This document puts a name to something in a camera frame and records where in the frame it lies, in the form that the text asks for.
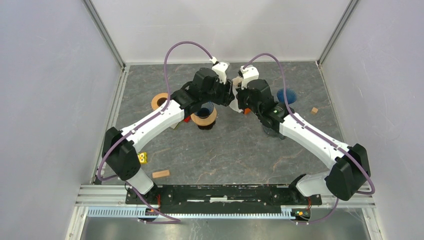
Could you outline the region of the dark brown dripper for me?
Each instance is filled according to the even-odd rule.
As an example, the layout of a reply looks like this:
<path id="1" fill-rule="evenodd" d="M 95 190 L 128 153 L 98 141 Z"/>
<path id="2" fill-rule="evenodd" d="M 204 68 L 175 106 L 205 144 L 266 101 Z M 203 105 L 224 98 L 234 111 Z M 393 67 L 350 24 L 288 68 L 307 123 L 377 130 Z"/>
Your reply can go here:
<path id="1" fill-rule="evenodd" d="M 209 125 L 198 125 L 197 127 L 200 129 L 200 130 L 205 130 L 205 131 L 208 131 L 208 130 L 211 130 L 213 127 L 214 127 L 214 125 L 216 124 L 216 122 L 214 121 L 214 122 L 212 122 L 211 124 L 209 124 Z"/>

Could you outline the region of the white paper coffee filter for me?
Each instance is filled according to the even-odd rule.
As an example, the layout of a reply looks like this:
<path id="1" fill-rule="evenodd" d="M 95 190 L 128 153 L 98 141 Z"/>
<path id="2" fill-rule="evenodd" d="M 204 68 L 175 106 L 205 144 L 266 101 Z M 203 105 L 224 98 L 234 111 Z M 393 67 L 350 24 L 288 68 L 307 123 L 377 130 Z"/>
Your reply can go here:
<path id="1" fill-rule="evenodd" d="M 243 78 L 241 78 L 240 76 L 237 76 L 235 78 L 232 79 L 231 82 L 231 93 L 234 95 L 234 100 L 232 100 L 229 104 L 229 107 L 236 111 L 237 113 L 241 113 L 243 112 L 242 109 L 239 108 L 239 103 L 238 103 L 238 99 L 237 99 L 237 88 L 238 85 L 242 82 Z"/>

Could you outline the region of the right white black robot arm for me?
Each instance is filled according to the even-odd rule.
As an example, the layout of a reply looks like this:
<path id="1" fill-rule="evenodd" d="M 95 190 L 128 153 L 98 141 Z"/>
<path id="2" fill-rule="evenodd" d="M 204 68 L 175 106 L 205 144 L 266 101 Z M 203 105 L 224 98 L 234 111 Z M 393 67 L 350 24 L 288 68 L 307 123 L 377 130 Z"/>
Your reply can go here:
<path id="1" fill-rule="evenodd" d="M 250 109 L 261 124 L 279 137 L 289 138 L 314 154 L 327 171 L 302 174 L 289 189 L 289 199 L 302 204 L 317 194 L 330 194 L 349 201 L 360 192 L 360 187 L 371 176 L 366 149 L 350 146 L 328 136 L 305 121 L 292 108 L 274 100 L 270 86 L 264 79 L 255 79 L 242 85 L 242 78 L 233 79 L 232 87 L 240 109 Z"/>

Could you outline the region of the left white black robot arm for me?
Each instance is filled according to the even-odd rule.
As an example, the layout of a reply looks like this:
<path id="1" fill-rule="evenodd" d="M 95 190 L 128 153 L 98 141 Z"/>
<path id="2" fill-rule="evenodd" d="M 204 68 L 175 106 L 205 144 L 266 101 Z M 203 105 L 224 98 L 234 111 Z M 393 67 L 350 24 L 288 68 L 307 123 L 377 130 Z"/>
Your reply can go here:
<path id="1" fill-rule="evenodd" d="M 151 204 L 157 198 L 157 190 L 153 180 L 142 170 L 138 152 L 164 130 L 199 111 L 203 104 L 228 106 L 234 98 L 224 68 L 201 68 L 192 81 L 174 91 L 166 102 L 143 119 L 121 130 L 108 129 L 102 162 L 136 189 L 140 200 Z"/>

